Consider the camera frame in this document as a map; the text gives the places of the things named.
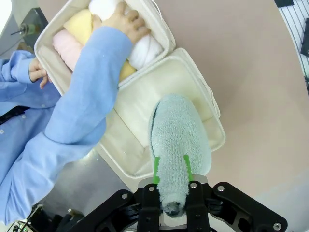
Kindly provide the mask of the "person's left hand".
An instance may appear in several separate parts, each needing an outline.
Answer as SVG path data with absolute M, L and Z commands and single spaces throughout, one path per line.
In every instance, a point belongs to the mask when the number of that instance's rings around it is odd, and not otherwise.
M 41 63 L 37 58 L 33 58 L 29 64 L 28 68 L 29 79 L 31 82 L 40 81 L 40 88 L 43 89 L 48 83 L 51 83 L 52 80 L 47 74 L 47 71 L 43 68 Z

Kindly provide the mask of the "person's right hand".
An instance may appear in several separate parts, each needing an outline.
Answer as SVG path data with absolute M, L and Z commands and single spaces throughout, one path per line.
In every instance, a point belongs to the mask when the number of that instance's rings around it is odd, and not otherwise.
M 144 36 L 150 34 L 151 30 L 146 27 L 144 19 L 136 10 L 129 10 L 125 14 L 127 4 L 119 2 L 114 13 L 106 20 L 101 21 L 98 15 L 92 16 L 93 30 L 101 27 L 110 27 L 121 31 L 133 44 L 136 44 Z

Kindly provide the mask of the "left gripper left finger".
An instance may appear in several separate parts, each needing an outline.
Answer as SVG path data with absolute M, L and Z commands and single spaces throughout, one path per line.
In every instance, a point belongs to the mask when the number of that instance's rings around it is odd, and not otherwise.
M 137 224 L 138 232 L 158 232 L 161 214 L 157 190 L 160 158 L 154 160 L 154 177 L 135 193 L 119 190 L 83 219 L 84 232 L 124 232 Z

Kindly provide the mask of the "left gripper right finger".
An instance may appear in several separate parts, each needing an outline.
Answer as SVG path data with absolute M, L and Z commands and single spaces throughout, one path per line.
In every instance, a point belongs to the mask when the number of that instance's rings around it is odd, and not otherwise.
M 184 155 L 189 175 L 186 197 L 187 230 L 212 232 L 209 216 L 225 223 L 235 232 L 284 232 L 285 218 L 262 205 L 227 182 L 211 187 L 191 171 L 190 159 Z

